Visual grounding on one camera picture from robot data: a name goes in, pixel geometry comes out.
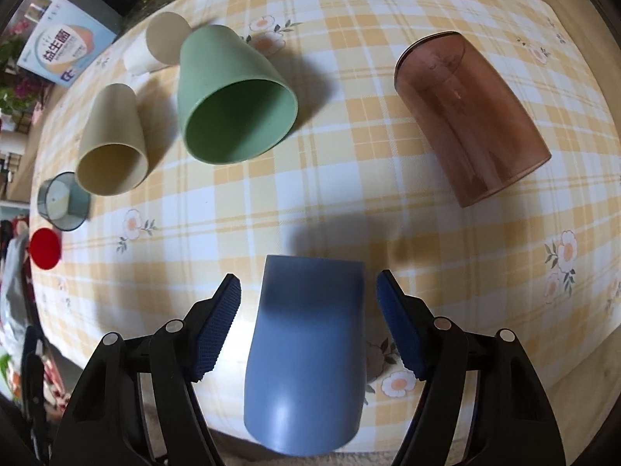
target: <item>product box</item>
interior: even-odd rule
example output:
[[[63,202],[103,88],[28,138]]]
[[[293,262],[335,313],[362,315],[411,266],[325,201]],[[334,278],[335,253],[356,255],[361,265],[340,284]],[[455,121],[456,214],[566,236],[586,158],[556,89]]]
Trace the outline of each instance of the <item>product box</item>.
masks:
[[[116,36],[116,31],[69,0],[54,0],[28,39],[17,65],[66,87]]]

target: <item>tablecloth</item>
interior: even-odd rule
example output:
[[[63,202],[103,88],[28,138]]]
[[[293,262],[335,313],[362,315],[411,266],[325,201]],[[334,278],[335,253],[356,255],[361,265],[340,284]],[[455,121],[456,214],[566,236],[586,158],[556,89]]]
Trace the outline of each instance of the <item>tablecloth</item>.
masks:
[[[89,221],[63,235],[61,263],[33,271],[46,334],[68,358],[85,365],[110,330],[151,334],[235,273],[241,309],[196,389],[208,425],[248,437],[244,370],[266,255],[360,259],[369,385],[361,429],[345,450],[381,450],[401,442],[422,383],[403,369],[375,303],[378,271],[392,269],[405,292],[465,330],[512,328],[546,386],[619,325],[621,146],[597,82],[548,5],[178,0],[167,10],[194,27],[225,24],[269,56],[297,93],[299,118],[264,155],[205,165],[178,136],[179,69],[132,77],[122,65],[145,24],[99,57],[49,114],[33,193],[74,169],[92,100],[111,82],[137,92],[152,170],[130,193],[95,198]],[[485,55],[552,152],[467,209],[392,83],[401,52],[443,30],[460,31]],[[33,228],[45,225],[34,196],[32,208]]]

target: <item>green cup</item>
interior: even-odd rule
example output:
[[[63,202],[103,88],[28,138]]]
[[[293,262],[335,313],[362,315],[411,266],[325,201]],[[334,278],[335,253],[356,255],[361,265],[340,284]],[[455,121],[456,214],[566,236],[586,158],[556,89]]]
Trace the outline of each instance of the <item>green cup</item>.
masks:
[[[290,131],[297,98],[272,64],[226,26],[204,26],[181,48],[179,122],[187,151],[226,165],[268,151]]]

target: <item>silver bolt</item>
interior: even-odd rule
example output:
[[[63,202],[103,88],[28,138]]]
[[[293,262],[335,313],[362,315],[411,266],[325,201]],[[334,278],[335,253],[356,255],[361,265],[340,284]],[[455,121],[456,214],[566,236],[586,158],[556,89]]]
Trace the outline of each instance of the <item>silver bolt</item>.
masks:
[[[510,329],[502,329],[500,337],[506,342],[512,342],[515,340],[515,334]]]
[[[108,333],[106,336],[104,336],[104,345],[114,345],[116,343],[116,340],[119,339],[119,335],[117,335],[116,333]]]
[[[169,333],[176,333],[177,331],[181,331],[182,329],[183,329],[183,322],[178,319],[171,320],[166,325],[166,331],[168,331]]]
[[[436,317],[434,319],[434,326],[442,331],[448,331],[451,329],[452,323],[450,320],[446,319],[446,317]]]

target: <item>brown transparent cup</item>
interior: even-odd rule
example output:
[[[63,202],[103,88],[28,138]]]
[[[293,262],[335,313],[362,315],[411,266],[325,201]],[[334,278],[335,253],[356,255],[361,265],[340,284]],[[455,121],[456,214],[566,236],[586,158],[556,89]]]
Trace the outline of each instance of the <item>brown transparent cup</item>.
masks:
[[[410,46],[397,63],[394,85],[462,207],[502,191],[551,158],[513,91],[456,31]]]

